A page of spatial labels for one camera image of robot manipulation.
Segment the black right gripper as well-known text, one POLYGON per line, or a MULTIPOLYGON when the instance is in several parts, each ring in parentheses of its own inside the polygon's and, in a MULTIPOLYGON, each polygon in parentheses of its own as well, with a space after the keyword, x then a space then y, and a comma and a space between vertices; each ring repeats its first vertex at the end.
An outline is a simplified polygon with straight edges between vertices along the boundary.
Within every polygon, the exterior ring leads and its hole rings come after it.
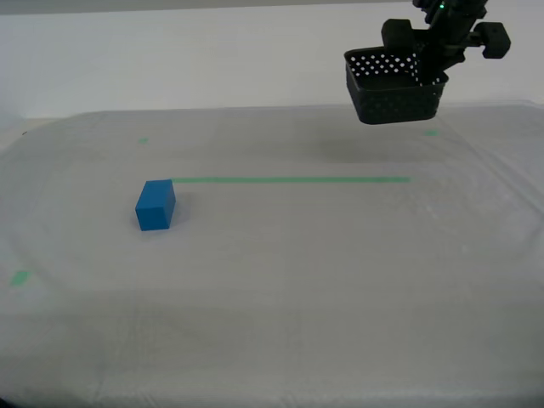
POLYGON ((387 50, 416 54, 421 84, 428 83, 428 72, 434 75, 462 63, 465 48, 483 47, 486 59, 502 59, 510 49, 510 37, 499 22, 479 22, 472 28, 448 20, 419 30, 409 20, 390 19, 382 25, 382 41, 387 50))

